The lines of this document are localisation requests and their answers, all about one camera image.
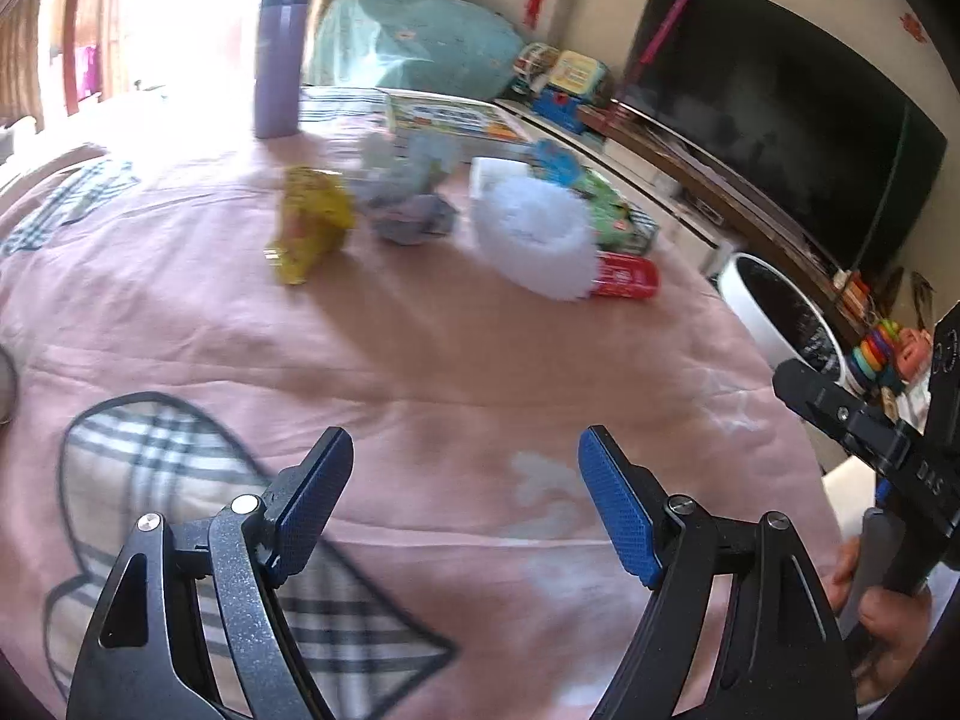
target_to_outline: silver screw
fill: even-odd
[[[790,527],[790,517],[783,512],[770,512],[767,514],[767,525],[774,530],[785,531]]]
[[[256,507],[260,505],[260,499],[256,495],[237,495],[230,508],[234,514],[249,514],[255,512]]]
[[[689,495],[671,495],[666,505],[674,514],[693,514],[693,509],[697,508]]]
[[[144,514],[143,517],[136,522],[136,527],[141,531],[156,530],[157,525],[160,525],[160,515],[154,514],[153,512]]]

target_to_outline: flat screen tv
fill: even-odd
[[[647,1],[628,67],[673,1]],[[690,0],[621,101],[745,178],[844,269],[889,180],[860,265],[867,276],[904,242],[946,148],[933,122],[877,68],[767,0]]]

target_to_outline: purple thermos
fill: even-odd
[[[253,85],[253,134],[257,138],[282,138],[298,130],[308,2],[260,1]]]

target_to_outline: plaid patch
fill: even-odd
[[[376,89],[346,89],[337,86],[304,86],[301,89],[299,120],[333,122],[344,117],[368,116],[381,119],[377,124],[387,127],[390,97]]]
[[[156,392],[80,415],[59,461],[64,525],[82,569],[47,598],[45,640],[64,698],[83,633],[113,561],[143,512],[171,522],[210,517],[269,483],[246,450],[189,404]],[[200,616],[224,704],[248,712],[210,579]],[[377,718],[445,665],[453,645],[399,610],[323,538],[306,569],[277,591],[296,643],[338,720]]]
[[[16,225],[0,247],[0,257],[15,251],[37,251],[56,232],[56,228],[80,221],[91,211],[136,186],[129,162],[103,157],[86,163],[64,183],[51,191],[37,210]]]

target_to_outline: yellow plastic package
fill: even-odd
[[[353,227],[353,199],[339,173],[287,167],[277,237],[264,254],[280,281],[302,284],[320,257],[343,247]]]

